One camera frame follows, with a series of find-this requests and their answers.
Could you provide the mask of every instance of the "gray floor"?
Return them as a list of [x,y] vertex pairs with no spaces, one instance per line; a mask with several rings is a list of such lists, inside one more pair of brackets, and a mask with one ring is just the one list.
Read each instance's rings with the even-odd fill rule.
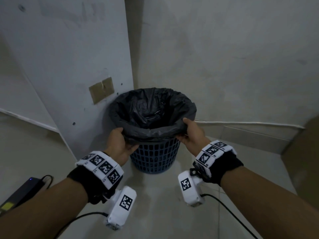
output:
[[[228,144],[246,167],[296,193],[278,154]],[[75,160],[57,133],[1,113],[0,151],[0,204],[31,176],[52,174],[57,183],[74,168]],[[128,162],[119,188],[128,185],[138,197],[124,228],[111,231],[102,217],[93,215],[74,222],[60,238],[252,238],[217,201],[207,198],[197,208],[184,203],[177,175],[189,169],[193,159],[181,145],[172,167],[159,175],[143,174]],[[205,184],[202,190],[220,198],[257,234],[222,189]],[[88,204],[81,214],[104,209],[105,204]]]

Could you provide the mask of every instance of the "white pipe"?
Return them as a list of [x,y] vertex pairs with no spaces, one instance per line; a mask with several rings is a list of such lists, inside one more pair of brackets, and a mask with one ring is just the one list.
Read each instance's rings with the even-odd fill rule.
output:
[[255,125],[285,126],[285,127],[293,127],[293,128],[298,128],[298,129],[305,129],[305,127],[299,126],[299,125],[271,123],[271,122],[221,122],[221,121],[207,122],[207,121],[202,121],[199,119],[195,119],[195,122],[199,123],[199,124],[238,124],[238,125],[255,124]]

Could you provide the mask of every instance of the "black cable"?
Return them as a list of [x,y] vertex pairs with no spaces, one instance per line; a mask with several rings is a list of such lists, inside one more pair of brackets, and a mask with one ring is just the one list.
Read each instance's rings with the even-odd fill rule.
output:
[[48,188],[50,188],[54,177],[52,175],[48,174],[48,175],[43,176],[41,180],[43,181],[45,179],[45,177],[50,177],[51,178],[50,184],[47,186],[47,189],[48,189]]
[[258,239],[258,237],[255,236],[255,235],[237,218],[237,216],[235,216],[234,213],[232,213],[232,212],[230,211],[230,209],[228,209],[227,206],[226,206],[223,202],[221,202],[218,198],[216,198],[215,196],[210,195],[210,194],[201,194],[200,196],[201,196],[201,197],[204,197],[204,196],[213,197],[215,200],[217,200],[219,203],[221,203],[221,204],[225,207],[225,209],[228,210],[229,213],[231,213],[232,216],[235,217],[235,219],[236,219],[254,238]]
[[105,217],[108,217],[108,214],[104,213],[104,212],[91,212],[91,213],[86,213],[86,214],[83,214],[83,215],[80,215],[76,218],[74,218],[73,220],[69,221],[68,223],[66,223],[59,231],[58,233],[55,235],[55,237],[53,239],[57,239],[60,235],[60,233],[65,229],[67,228],[72,222],[76,221],[77,219],[80,219],[82,217],[85,217],[87,215],[94,215],[94,214],[100,214],[100,215],[103,215]]

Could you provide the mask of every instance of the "forearm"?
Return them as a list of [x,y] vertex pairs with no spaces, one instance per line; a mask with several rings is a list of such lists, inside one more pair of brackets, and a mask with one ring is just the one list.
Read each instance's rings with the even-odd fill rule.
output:
[[0,218],[2,238],[53,238],[88,201],[83,186],[66,178]]
[[228,171],[221,187],[264,238],[317,238],[319,212],[245,167]]

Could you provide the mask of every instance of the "screw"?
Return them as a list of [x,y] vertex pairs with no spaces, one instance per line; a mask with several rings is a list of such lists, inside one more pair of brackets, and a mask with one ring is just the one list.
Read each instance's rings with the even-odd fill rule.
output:
[[20,9],[21,12],[25,12],[26,9],[24,6],[22,6],[21,4],[18,5],[18,8]]

